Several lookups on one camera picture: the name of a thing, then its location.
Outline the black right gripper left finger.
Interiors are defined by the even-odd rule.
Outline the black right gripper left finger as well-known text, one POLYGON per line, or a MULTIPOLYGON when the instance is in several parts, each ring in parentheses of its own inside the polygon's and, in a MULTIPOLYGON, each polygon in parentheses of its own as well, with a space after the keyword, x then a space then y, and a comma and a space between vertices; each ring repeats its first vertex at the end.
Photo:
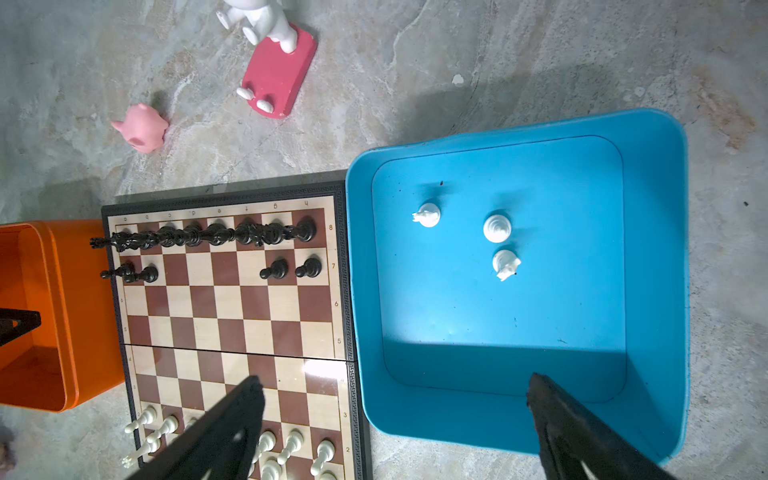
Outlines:
POLYGON ((246 479, 264 409, 260 379, 245 378, 130 479, 246 479))

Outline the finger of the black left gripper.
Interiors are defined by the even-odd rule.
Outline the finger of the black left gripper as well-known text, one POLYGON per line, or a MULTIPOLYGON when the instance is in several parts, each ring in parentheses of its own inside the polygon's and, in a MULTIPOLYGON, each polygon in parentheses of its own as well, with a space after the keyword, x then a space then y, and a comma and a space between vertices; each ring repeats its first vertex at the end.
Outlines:
POLYGON ((38 311, 0 309, 0 345, 4 346, 41 326, 38 311))

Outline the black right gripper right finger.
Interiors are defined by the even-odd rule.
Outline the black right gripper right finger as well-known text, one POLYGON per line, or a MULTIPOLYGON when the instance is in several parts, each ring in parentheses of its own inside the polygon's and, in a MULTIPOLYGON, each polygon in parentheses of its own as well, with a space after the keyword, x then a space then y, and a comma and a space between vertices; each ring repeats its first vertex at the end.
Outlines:
POLYGON ((527 405, 548 479, 672 477, 546 375, 531 376, 527 405))

